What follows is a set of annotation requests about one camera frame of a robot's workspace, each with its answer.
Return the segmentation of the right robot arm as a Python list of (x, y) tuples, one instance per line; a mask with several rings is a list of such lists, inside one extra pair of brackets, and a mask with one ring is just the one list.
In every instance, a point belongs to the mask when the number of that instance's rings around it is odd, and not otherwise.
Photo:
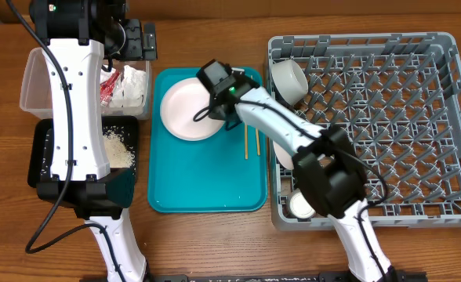
[(209, 92), (209, 105), (194, 116), (241, 122), (257, 128), (292, 158), (296, 184), (307, 203), (336, 229), (347, 253), (352, 280), (393, 281), (396, 270), (385, 256), (368, 218), (376, 206), (365, 186), (372, 169), (359, 159), (347, 133), (323, 128), (281, 105), (242, 71), (210, 60), (196, 74)]

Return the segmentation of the white napkin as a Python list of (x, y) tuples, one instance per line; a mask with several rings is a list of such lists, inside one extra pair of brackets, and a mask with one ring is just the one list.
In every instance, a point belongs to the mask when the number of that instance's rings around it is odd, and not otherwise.
[(122, 70), (112, 68), (107, 71), (107, 65), (102, 66), (101, 71), (111, 72), (112, 70), (121, 73), (119, 88), (106, 107), (139, 107), (142, 105), (147, 94), (148, 74), (145, 70), (140, 70), (128, 64)]

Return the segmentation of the uncooked rice pile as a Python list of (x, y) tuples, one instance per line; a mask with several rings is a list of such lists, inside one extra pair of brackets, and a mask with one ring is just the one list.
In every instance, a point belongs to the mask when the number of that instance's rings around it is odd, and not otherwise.
[[(136, 149), (134, 146), (127, 145), (127, 138), (132, 137), (132, 134), (125, 131), (125, 126), (104, 126), (103, 127), (103, 141), (107, 158), (110, 163), (111, 169), (128, 168), (130, 167), (133, 172), (136, 172)], [(53, 145), (49, 143), (45, 146), (42, 167), (40, 168), (41, 177), (53, 176), (51, 157), (53, 153), (50, 149)]]

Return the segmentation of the white cup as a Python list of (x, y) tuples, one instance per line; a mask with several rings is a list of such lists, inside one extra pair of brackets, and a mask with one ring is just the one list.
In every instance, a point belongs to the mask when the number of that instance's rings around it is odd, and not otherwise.
[(297, 219), (310, 219), (316, 214), (316, 211), (307, 202), (300, 189), (293, 190), (287, 196), (286, 204), (289, 214)]

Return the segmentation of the small white plate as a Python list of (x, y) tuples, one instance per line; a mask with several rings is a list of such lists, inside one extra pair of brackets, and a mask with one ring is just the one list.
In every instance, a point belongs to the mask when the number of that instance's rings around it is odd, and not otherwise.
[(289, 153), (276, 142), (273, 142), (273, 148), (276, 158), (278, 159), (281, 166), (288, 170), (293, 170), (294, 165), (292, 162), (292, 157), (289, 155)]

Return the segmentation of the large white plate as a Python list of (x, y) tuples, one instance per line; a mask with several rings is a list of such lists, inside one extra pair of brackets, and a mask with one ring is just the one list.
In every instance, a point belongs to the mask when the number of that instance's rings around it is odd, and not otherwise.
[(223, 121), (204, 117), (195, 122), (194, 116), (209, 105), (209, 93), (197, 78), (178, 81), (165, 93), (161, 102), (161, 120), (175, 137), (200, 141), (215, 135)]

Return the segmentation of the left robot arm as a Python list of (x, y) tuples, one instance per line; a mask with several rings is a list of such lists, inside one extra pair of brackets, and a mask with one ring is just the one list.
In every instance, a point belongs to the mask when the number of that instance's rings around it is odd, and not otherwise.
[(142, 27), (123, 1), (33, 1), (29, 31), (42, 47), (53, 107), (49, 175), (36, 186), (54, 207), (71, 208), (91, 230), (109, 281), (148, 281), (148, 262), (129, 217), (135, 186), (131, 168), (107, 158), (100, 74), (113, 61), (145, 60)]

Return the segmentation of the red snack wrapper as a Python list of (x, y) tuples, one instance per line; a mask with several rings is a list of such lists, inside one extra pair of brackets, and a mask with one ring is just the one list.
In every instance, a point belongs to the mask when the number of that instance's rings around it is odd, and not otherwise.
[(100, 104), (106, 107), (111, 101), (114, 92), (119, 88), (121, 73), (117, 70), (111, 72), (101, 71), (100, 73)]

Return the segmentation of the grey bowl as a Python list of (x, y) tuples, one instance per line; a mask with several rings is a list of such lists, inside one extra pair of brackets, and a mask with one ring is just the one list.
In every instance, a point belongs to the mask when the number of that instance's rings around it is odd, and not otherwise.
[(288, 105), (294, 106), (308, 93), (306, 75), (294, 60), (274, 63), (270, 70), (279, 95)]

